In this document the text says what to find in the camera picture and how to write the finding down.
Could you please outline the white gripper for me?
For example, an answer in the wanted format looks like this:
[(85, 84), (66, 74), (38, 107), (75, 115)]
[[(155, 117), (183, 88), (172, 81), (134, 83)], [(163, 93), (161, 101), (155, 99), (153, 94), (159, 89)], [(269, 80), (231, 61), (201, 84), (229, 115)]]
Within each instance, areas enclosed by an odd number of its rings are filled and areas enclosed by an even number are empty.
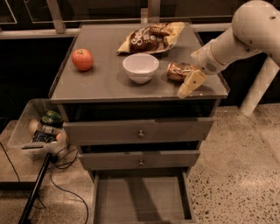
[(191, 53), (194, 64), (198, 69), (191, 71), (191, 73), (185, 78), (183, 84), (178, 89), (177, 96), (180, 99), (186, 98), (195, 89), (200, 87), (207, 79), (206, 74), (215, 75), (226, 68), (214, 57), (212, 52), (213, 43), (214, 42), (211, 40), (207, 44), (203, 45), (200, 49)]

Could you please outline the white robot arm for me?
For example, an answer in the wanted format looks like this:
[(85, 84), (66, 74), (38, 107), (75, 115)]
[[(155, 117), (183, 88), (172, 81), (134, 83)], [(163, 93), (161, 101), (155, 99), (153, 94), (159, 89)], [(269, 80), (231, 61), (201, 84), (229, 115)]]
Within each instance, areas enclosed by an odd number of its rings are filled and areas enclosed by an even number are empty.
[(280, 67), (280, 11), (263, 0), (252, 0), (235, 12), (226, 31), (191, 54), (195, 68), (177, 96), (186, 98), (208, 75), (218, 74), (233, 62), (258, 53), (266, 53)]

